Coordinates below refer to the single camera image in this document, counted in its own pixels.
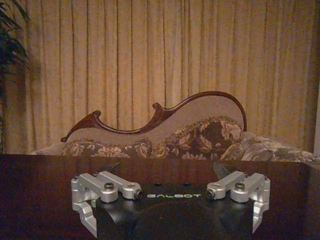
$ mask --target floral cushion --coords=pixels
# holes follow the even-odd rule
[[[230,145],[240,141],[241,135],[242,130],[233,119],[210,117],[157,143],[151,157],[218,160]]]
[[[102,143],[92,139],[68,142],[62,149],[63,156],[147,158],[151,155],[151,142],[146,138],[133,144]]]
[[[320,163],[320,157],[263,136],[243,138],[220,157],[225,161],[281,161]]]

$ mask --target dark wooden surface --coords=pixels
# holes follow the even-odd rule
[[[209,160],[0,155],[0,239],[94,239],[72,210],[71,179],[116,163],[114,174],[138,183],[217,181]],[[319,170],[292,162],[227,164],[271,179],[270,209],[255,239],[320,239]]]

